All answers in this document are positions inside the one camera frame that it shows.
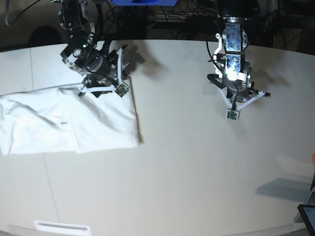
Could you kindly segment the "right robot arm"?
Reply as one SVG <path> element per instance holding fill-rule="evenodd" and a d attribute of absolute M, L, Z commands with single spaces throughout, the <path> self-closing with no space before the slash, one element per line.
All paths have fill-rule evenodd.
<path fill-rule="evenodd" d="M 112 40 L 107 38 L 101 49 L 97 44 L 103 33 L 101 1 L 95 1 L 97 21 L 87 13 L 86 0 L 61 0 L 58 13 L 59 25 L 66 30 L 67 46 L 61 52 L 62 61 L 71 70 L 83 76 L 79 97 L 91 93 L 95 97 L 116 93 L 124 97 L 131 91 L 131 73 L 144 60 L 134 44 L 123 44 L 110 49 Z"/>

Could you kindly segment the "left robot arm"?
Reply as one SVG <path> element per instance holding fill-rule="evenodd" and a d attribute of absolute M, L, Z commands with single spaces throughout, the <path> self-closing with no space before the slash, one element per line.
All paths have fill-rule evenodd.
<path fill-rule="evenodd" d="M 254 3 L 251 0 L 217 0 L 216 33 L 218 47 L 210 53 L 214 74 L 208 80 L 220 89 L 227 88 L 226 97 L 235 105 L 247 102 L 252 94 L 251 67 L 245 59 L 248 35 L 244 21 L 253 18 Z"/>

